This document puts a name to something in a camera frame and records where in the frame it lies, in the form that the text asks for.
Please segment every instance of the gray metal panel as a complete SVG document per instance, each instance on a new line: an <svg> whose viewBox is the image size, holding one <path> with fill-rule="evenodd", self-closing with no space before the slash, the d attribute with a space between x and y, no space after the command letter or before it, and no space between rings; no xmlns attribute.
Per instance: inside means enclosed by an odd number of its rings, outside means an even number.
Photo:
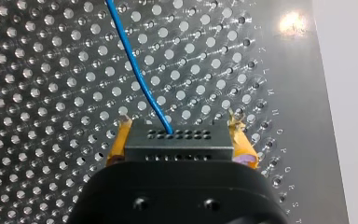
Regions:
<svg viewBox="0 0 358 224"><path fill-rule="evenodd" d="M245 114L292 222L348 223L310 1L117 5L169 119ZM0 1L0 222L65 221L118 114L158 123L106 12L96 0Z"/></svg>

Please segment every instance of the screw hole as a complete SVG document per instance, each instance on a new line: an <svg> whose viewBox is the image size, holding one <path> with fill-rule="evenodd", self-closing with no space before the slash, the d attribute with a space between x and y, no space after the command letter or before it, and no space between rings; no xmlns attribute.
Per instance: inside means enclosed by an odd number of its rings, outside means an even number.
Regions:
<svg viewBox="0 0 358 224"><path fill-rule="evenodd" d="M137 198L133 203L133 209L138 211L144 211L149 206L146 198Z"/></svg>
<svg viewBox="0 0 358 224"><path fill-rule="evenodd" d="M275 176L272 179L272 186L274 188L278 188L282 184L282 177L281 176Z"/></svg>
<svg viewBox="0 0 358 224"><path fill-rule="evenodd" d="M207 199L204 202L204 207L211 211L218 211L220 209L220 203L214 199Z"/></svg>
<svg viewBox="0 0 358 224"><path fill-rule="evenodd" d="M244 17L239 17L238 18L238 23L239 24L244 24L244 23L246 23L246 19Z"/></svg>
<svg viewBox="0 0 358 224"><path fill-rule="evenodd" d="M182 160L182 155L176 155L175 160L176 161L181 161Z"/></svg>

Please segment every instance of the blue cable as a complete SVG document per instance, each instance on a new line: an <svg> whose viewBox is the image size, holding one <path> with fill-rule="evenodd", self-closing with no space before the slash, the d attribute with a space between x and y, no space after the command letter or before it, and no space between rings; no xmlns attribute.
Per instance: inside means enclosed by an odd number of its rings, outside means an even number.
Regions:
<svg viewBox="0 0 358 224"><path fill-rule="evenodd" d="M164 112L161 110L161 108L157 104L152 93L150 92L150 89L147 87L147 84L146 84L144 78L142 77L141 70L139 69L139 65L136 62L136 59L132 53L131 43L130 43L129 39L127 38L127 34L124 31L123 24L121 23L120 17L118 16L118 13L117 13L117 10L115 7L115 4L113 3L114 0L105 0L105 1L107 4L107 8L109 9L110 14L112 16L113 22L115 23L115 26L116 26L116 29L118 32L118 36L120 37L121 42L123 43L123 46L124 46L124 50L126 50L127 57L130 60L132 70L136 76L136 79L139 82L139 85L141 86L142 92L144 93L147 101L152 106L154 111L156 111L156 114L157 114L159 120L161 121L162 125L165 128L165 131L168 134L173 134L173 129L172 129L171 124L165 118Z"/></svg>

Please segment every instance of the hole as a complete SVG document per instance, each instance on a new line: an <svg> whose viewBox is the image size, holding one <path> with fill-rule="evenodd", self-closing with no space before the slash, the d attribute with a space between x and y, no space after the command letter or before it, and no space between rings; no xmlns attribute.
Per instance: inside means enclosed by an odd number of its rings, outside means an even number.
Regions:
<svg viewBox="0 0 358 224"><path fill-rule="evenodd" d="M238 23L239 24L244 24L244 23L246 23L246 19L244 17L239 17L238 18Z"/></svg>
<svg viewBox="0 0 358 224"><path fill-rule="evenodd" d="M120 114L120 115L126 115L128 112L129 112L129 110L127 109L126 106L121 106L118 109L118 114Z"/></svg>
<svg viewBox="0 0 358 224"><path fill-rule="evenodd" d="M215 199L207 199L204 202L204 207L208 210L216 212L220 209L220 203Z"/></svg>
<svg viewBox="0 0 358 224"><path fill-rule="evenodd" d="M96 102L100 102L103 99L103 95L100 92L96 91L94 92L94 94L92 94L92 99L94 99L94 101Z"/></svg>
<svg viewBox="0 0 358 224"><path fill-rule="evenodd" d="M81 123L82 123L83 125L89 125L89 124L91 123L91 120L90 120L89 117L84 116L83 118L81 118Z"/></svg>
<svg viewBox="0 0 358 224"><path fill-rule="evenodd" d="M194 47L193 44L187 44L187 45L185 46L185 51L186 51L187 53L192 53L192 52L194 52L194 49L195 49L195 47Z"/></svg>
<svg viewBox="0 0 358 224"><path fill-rule="evenodd" d="M94 5L91 2L85 2L83 8L86 12L91 12L94 9Z"/></svg>
<svg viewBox="0 0 358 224"><path fill-rule="evenodd" d="M54 24L54 17L52 17L51 15L47 15L45 17L45 24L46 25L52 25Z"/></svg>
<svg viewBox="0 0 358 224"><path fill-rule="evenodd" d="M99 11L98 12L98 18L100 18L100 20L104 19L106 17L106 12L105 11Z"/></svg>
<svg viewBox="0 0 358 224"><path fill-rule="evenodd" d="M248 62L248 67L249 68L255 68L255 62Z"/></svg>
<svg viewBox="0 0 358 224"><path fill-rule="evenodd" d="M182 21L182 22L179 24L179 29L180 29L182 32L188 30L188 22L187 22L187 21Z"/></svg>
<svg viewBox="0 0 358 224"><path fill-rule="evenodd" d="M213 37L208 37L208 39L206 39L206 45L209 48L213 47L215 43L216 43L216 40Z"/></svg>
<svg viewBox="0 0 358 224"><path fill-rule="evenodd" d="M55 47L59 47L62 44L62 40L60 37L58 36L54 36L51 40L51 43L55 46Z"/></svg>
<svg viewBox="0 0 358 224"><path fill-rule="evenodd" d="M162 8L159 5L153 5L152 7L152 12L155 16L158 16L159 14L161 14Z"/></svg>
<svg viewBox="0 0 358 224"><path fill-rule="evenodd" d="M121 88L120 88L120 87L114 87L114 88L112 89L112 94L113 94L114 96L119 96L119 95L121 95Z"/></svg>
<svg viewBox="0 0 358 224"><path fill-rule="evenodd" d="M229 18L229 17L231 17L231 15L232 15L232 10L231 10L231 8L226 7L225 9L223 9L222 14L223 14L223 17L224 17L224 18Z"/></svg>
<svg viewBox="0 0 358 224"><path fill-rule="evenodd" d="M178 100L183 100L183 99L185 99L185 97L186 97L186 94L184 91L178 91L176 93L176 99L178 99Z"/></svg>
<svg viewBox="0 0 358 224"><path fill-rule="evenodd" d="M145 34L139 34L139 35L138 35L138 41L139 41L139 43L141 43L141 44L146 43L146 42L147 42L147 35L145 35Z"/></svg>
<svg viewBox="0 0 358 224"><path fill-rule="evenodd" d="M124 13L127 11L127 6L124 4L121 4L120 6L118 6L118 12L119 13Z"/></svg>
<svg viewBox="0 0 358 224"><path fill-rule="evenodd" d="M243 40L243 45L244 45L245 47L249 47L249 46L251 45L251 40L248 39L248 38L244 39L244 40Z"/></svg>
<svg viewBox="0 0 358 224"><path fill-rule="evenodd" d="M77 81L73 77L68 77L68 79L66 80L66 84L69 87L74 87L76 85L76 83L77 83Z"/></svg>
<svg viewBox="0 0 358 224"><path fill-rule="evenodd" d="M138 103L138 109L141 110L141 111L145 110L146 109L146 103L144 101L140 101Z"/></svg>
<svg viewBox="0 0 358 224"><path fill-rule="evenodd" d="M133 11L131 13L131 18L133 21L139 21L141 19L141 13L139 13L138 11Z"/></svg>
<svg viewBox="0 0 358 224"><path fill-rule="evenodd" d="M79 157L76 160L77 165L84 165L86 163L86 160L83 157Z"/></svg>
<svg viewBox="0 0 358 224"><path fill-rule="evenodd" d="M34 51L41 52L43 50L43 45L39 42L34 43Z"/></svg>
<svg viewBox="0 0 358 224"><path fill-rule="evenodd" d="M152 77L150 79L150 83L153 85L153 86L157 86L159 84L160 80L159 80L159 77Z"/></svg>
<svg viewBox="0 0 358 224"><path fill-rule="evenodd" d="M254 143L257 143L258 141L260 141L260 138L261 138L260 134L258 134L258 133L252 134L252 141Z"/></svg>
<svg viewBox="0 0 358 224"><path fill-rule="evenodd" d="M200 72L200 67L198 65L194 64L193 66L191 66L190 71L193 75L196 75Z"/></svg>
<svg viewBox="0 0 358 224"><path fill-rule="evenodd" d="M174 44L179 44L180 43L180 38L177 36L174 40L173 40Z"/></svg>
<svg viewBox="0 0 358 224"><path fill-rule="evenodd" d="M228 32L228 34L227 34L227 38L228 38L230 41L234 41L235 39L237 39L237 36L238 36L238 34L237 34L237 32L235 32L235 31L230 31L230 32Z"/></svg>
<svg viewBox="0 0 358 224"><path fill-rule="evenodd" d="M222 107L223 107L224 109L229 109L230 105L231 105L231 102L230 102L229 100L224 100L224 101L222 102Z"/></svg>
<svg viewBox="0 0 358 224"><path fill-rule="evenodd" d="M173 6L178 9L183 6L183 0L173 0Z"/></svg>
<svg viewBox="0 0 358 224"><path fill-rule="evenodd" d="M207 25L211 21L211 17L209 15L204 14L201 16L200 20L202 25Z"/></svg>
<svg viewBox="0 0 358 224"><path fill-rule="evenodd" d="M166 99L165 99L164 96L159 96L159 97L157 98L157 103L158 103L159 105L165 105L166 102L167 102L167 101L166 101Z"/></svg>
<svg viewBox="0 0 358 224"><path fill-rule="evenodd" d="M217 83L216 83L216 87L217 87L218 89L220 89L220 90L224 89L225 86L226 86L225 80L220 79L220 80L218 80Z"/></svg>
<svg viewBox="0 0 358 224"><path fill-rule="evenodd" d="M69 65L69 60L65 57L60 58L60 66L67 67Z"/></svg>
<svg viewBox="0 0 358 224"><path fill-rule="evenodd" d="M74 11L68 7L63 11L63 16L66 19L72 19L74 17Z"/></svg>
<svg viewBox="0 0 358 224"><path fill-rule="evenodd" d="M106 46L100 46L98 48L98 53L101 55L101 56L104 56L107 54L107 47Z"/></svg>
<svg viewBox="0 0 358 224"><path fill-rule="evenodd" d="M171 50L171 49L165 50L164 56L165 56L166 59L168 59L168 60L169 60L169 59L172 59L172 58L173 58L173 55L174 55L173 50Z"/></svg>
<svg viewBox="0 0 358 224"><path fill-rule="evenodd" d="M133 202L132 208L138 211L144 211L149 207L148 200L146 198L137 198Z"/></svg>
<svg viewBox="0 0 358 224"><path fill-rule="evenodd" d="M109 114L106 111L103 111L100 113L100 119L101 120L107 120L109 119Z"/></svg>
<svg viewBox="0 0 358 224"><path fill-rule="evenodd" d="M213 68L217 69L218 67L220 67L220 65L221 65L220 60L218 60L218 59L213 59L213 60L212 60L211 66L212 66Z"/></svg>
<svg viewBox="0 0 358 224"><path fill-rule="evenodd" d="M167 30L167 28L161 27L161 28L158 30L158 36L159 36L159 37L164 38L164 37L167 37L167 35L168 35L168 30Z"/></svg>
<svg viewBox="0 0 358 224"><path fill-rule="evenodd" d="M101 32L101 26L98 24L92 24L90 29L91 29L91 32L95 35L97 35Z"/></svg>
<svg viewBox="0 0 358 224"><path fill-rule="evenodd" d="M151 64L153 64L153 63L154 63L154 58L153 58L153 56L151 56L151 55L146 55L146 57L145 57L145 64L151 65Z"/></svg>
<svg viewBox="0 0 358 224"><path fill-rule="evenodd" d="M194 14L196 14L196 12L197 12L197 10L194 7L192 7L191 9L189 9L187 11L189 16L194 16Z"/></svg>
<svg viewBox="0 0 358 224"><path fill-rule="evenodd" d="M175 156L175 160L176 160L176 161L181 161L182 158L183 158L182 155L176 155L176 156Z"/></svg>
<svg viewBox="0 0 358 224"><path fill-rule="evenodd" d="M278 188L283 182L283 179L281 176L275 176L272 178L272 187Z"/></svg>
<svg viewBox="0 0 358 224"><path fill-rule="evenodd" d="M94 159L96 161L101 161L103 159L103 154L101 152L95 153Z"/></svg>
<svg viewBox="0 0 358 224"><path fill-rule="evenodd" d="M82 106L84 104L84 101L81 97L76 97L75 98L75 105L76 106Z"/></svg>
<svg viewBox="0 0 358 224"><path fill-rule="evenodd" d="M96 143L96 142L97 142L97 137L96 137L94 134L90 134L90 135L89 135L89 142L90 142L91 144Z"/></svg>
<svg viewBox="0 0 358 224"><path fill-rule="evenodd" d="M88 72L88 73L86 74L86 80L87 80L88 82L94 81L94 80L95 80L95 74L92 73L92 72Z"/></svg>
<svg viewBox="0 0 358 224"><path fill-rule="evenodd" d="M115 138L115 136L116 136L116 134L115 134L115 132L113 130L108 130L106 132L106 137L109 138L109 139L113 139L113 138Z"/></svg>
<svg viewBox="0 0 358 224"><path fill-rule="evenodd" d="M113 68L113 67L106 67L105 68L105 73L106 73L106 75L107 76L109 76L109 77L111 77L112 75L114 75L115 74L115 68Z"/></svg>

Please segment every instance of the pegboard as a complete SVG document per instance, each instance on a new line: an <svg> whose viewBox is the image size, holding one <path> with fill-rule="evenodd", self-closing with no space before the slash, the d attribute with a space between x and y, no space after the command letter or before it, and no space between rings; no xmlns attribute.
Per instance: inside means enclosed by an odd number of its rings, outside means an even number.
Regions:
<svg viewBox="0 0 358 224"><path fill-rule="evenodd" d="M167 119L232 108L292 223L348 223L310 1L116 1ZM65 222L118 116L159 123L103 0L0 0L0 223Z"/></svg>

